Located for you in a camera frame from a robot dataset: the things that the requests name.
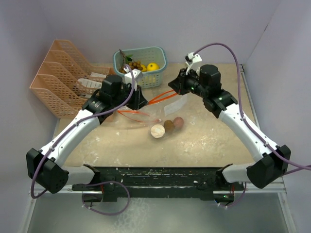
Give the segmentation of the brown fake mushrooms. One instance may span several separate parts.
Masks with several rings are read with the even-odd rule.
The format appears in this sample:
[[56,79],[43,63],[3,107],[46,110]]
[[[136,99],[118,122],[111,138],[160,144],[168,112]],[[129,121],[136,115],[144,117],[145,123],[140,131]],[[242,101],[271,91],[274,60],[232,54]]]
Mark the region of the brown fake mushrooms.
[[132,54],[125,54],[124,51],[119,50],[120,55],[121,55],[121,67],[119,68],[119,72],[125,74],[126,71],[124,70],[124,65],[129,65],[130,68],[133,69],[138,69],[140,71],[142,71],[142,67],[141,67],[141,62],[140,61],[135,61],[132,57]]

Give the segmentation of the clear zip bag red seal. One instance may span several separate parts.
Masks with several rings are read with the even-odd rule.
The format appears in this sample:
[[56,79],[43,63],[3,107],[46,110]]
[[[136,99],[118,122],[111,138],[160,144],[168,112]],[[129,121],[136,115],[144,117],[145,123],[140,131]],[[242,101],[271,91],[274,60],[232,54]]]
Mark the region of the clear zip bag red seal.
[[118,110],[117,112],[125,118],[138,123],[151,124],[162,122],[162,119],[138,110]]

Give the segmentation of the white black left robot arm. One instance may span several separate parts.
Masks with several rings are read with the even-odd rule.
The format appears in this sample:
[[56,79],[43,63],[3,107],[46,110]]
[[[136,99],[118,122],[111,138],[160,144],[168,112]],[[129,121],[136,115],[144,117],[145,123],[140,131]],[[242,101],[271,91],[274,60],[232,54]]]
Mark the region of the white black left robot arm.
[[65,185],[83,184],[88,190],[100,185],[100,173],[89,165],[80,167],[64,163],[72,151],[94,129],[100,126],[114,111],[123,106],[138,110],[147,105],[137,81],[142,73],[137,69],[125,77],[108,75],[72,122],[50,143],[40,150],[30,149],[26,154],[28,176],[31,186],[38,183],[52,194]]

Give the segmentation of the pale fake onion half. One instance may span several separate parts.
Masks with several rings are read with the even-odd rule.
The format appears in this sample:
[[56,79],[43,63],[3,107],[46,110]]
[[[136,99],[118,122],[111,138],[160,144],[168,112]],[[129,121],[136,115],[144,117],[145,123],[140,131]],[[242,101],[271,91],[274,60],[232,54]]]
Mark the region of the pale fake onion half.
[[165,132],[166,131],[165,131],[164,126],[162,126],[160,124],[156,124],[156,125],[152,126],[150,129],[150,133],[151,133],[153,138],[161,138],[164,136]]

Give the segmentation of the brown fake potato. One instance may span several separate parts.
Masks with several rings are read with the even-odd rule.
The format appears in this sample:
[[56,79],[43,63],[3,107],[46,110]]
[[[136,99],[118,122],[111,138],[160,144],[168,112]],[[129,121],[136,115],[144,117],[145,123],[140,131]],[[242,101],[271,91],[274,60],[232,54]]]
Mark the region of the brown fake potato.
[[182,127],[184,126],[184,120],[182,117],[176,117],[173,120],[173,124],[176,129],[182,129]]

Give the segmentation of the yellow fake bell pepper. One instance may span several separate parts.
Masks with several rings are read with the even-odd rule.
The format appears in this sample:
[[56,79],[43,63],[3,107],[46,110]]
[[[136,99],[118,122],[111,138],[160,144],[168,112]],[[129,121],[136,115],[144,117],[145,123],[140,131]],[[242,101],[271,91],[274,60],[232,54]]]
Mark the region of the yellow fake bell pepper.
[[140,67],[141,67],[141,71],[142,72],[146,72],[147,71],[147,68],[146,68],[145,65],[141,64]]

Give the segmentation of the tan fake potato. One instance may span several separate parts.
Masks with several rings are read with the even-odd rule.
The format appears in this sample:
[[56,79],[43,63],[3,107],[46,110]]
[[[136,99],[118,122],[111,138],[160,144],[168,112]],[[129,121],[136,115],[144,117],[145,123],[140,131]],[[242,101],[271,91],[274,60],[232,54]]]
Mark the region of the tan fake potato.
[[164,129],[165,129],[165,132],[167,132],[167,133],[173,132],[174,128],[175,128],[174,123],[171,120],[166,120],[164,122],[163,126],[164,126]]

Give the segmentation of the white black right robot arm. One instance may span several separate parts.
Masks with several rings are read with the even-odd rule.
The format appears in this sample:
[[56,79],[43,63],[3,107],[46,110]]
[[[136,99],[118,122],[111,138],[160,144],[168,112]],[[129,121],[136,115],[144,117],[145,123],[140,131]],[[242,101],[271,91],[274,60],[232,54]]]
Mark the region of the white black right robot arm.
[[168,86],[179,95],[193,93],[201,97],[205,108],[226,124],[250,152],[254,163],[231,164],[220,169],[216,184],[221,190],[227,190],[234,182],[250,182],[263,189],[285,174],[288,165],[284,160],[290,158],[291,150],[268,138],[240,110],[238,101],[222,89],[216,66],[203,65],[199,72],[182,68]]

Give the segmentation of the yellow fake lemon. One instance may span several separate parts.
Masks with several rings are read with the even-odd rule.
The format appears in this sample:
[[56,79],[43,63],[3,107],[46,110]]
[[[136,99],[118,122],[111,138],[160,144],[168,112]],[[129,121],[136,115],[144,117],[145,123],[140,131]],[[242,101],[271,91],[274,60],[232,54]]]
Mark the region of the yellow fake lemon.
[[146,68],[148,72],[151,72],[151,71],[159,70],[160,66],[157,63],[149,63]]

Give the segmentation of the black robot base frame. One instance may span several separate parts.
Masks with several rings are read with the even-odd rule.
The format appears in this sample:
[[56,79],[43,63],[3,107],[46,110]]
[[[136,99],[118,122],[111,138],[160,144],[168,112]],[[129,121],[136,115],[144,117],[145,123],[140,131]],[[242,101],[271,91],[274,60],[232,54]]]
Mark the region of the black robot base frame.
[[242,191],[241,182],[228,183],[221,178],[220,167],[100,167],[93,168],[91,185],[75,184],[74,191],[95,194],[93,201],[117,198],[194,198],[233,202],[234,191]]

